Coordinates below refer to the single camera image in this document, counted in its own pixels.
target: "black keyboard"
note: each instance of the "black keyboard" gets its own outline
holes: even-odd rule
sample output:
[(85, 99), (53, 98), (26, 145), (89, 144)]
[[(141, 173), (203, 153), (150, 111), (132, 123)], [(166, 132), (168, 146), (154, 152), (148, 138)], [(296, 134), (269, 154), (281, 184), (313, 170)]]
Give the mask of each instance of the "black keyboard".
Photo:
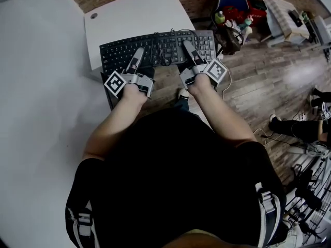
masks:
[(183, 41), (188, 40), (207, 61), (215, 58), (215, 41), (211, 30), (172, 31), (118, 40), (100, 46), (102, 69), (110, 75), (127, 67), (137, 48), (145, 49), (140, 68), (183, 64), (187, 60)]

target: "white floor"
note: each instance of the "white floor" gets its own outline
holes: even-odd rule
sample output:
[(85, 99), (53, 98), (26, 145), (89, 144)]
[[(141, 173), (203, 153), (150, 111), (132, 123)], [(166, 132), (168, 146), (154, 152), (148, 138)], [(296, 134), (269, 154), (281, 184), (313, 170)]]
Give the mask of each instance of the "white floor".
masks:
[(73, 0), (0, 4), (0, 238), (74, 247), (65, 203), (92, 130), (110, 109), (90, 71)]

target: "forearm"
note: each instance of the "forearm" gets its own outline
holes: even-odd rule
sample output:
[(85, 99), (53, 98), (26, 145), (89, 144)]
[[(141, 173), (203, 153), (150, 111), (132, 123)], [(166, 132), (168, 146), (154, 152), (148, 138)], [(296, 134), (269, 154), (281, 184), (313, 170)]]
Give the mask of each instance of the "forearm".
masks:
[(323, 133), (323, 121), (319, 120), (319, 129), (318, 129), (318, 140), (322, 142), (327, 141), (328, 133)]
[(104, 160), (128, 127), (133, 124), (141, 106), (129, 99), (121, 99), (110, 115), (89, 137), (83, 159), (94, 157)]
[(196, 94), (195, 99), (212, 129), (228, 143), (239, 146), (256, 141), (248, 124), (212, 88)]

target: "shoulder strap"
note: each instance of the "shoulder strap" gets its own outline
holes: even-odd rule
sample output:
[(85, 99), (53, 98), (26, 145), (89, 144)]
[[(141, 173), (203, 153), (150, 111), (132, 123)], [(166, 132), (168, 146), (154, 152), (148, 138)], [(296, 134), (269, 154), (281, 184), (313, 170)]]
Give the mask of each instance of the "shoulder strap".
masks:
[(100, 248), (95, 231), (95, 224), (90, 201), (78, 214), (78, 218), (74, 218), (72, 212), (70, 213), (72, 217), (71, 219), (73, 220), (73, 233), (79, 248)]
[(258, 247), (264, 247), (271, 241), (278, 227), (281, 217), (280, 201), (276, 195), (264, 190), (261, 183), (257, 183), (255, 189), (259, 195), (261, 214)]

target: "black t-shirt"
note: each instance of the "black t-shirt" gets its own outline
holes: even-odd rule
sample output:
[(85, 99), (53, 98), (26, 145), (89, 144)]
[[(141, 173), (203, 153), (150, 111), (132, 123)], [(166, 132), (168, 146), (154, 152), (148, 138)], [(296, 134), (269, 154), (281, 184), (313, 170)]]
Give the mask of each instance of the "black t-shirt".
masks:
[(105, 161), (84, 160), (67, 207), (91, 201), (101, 247), (159, 248), (193, 229), (257, 245), (258, 182), (284, 207), (261, 144), (235, 149), (196, 115), (170, 108), (140, 119)]

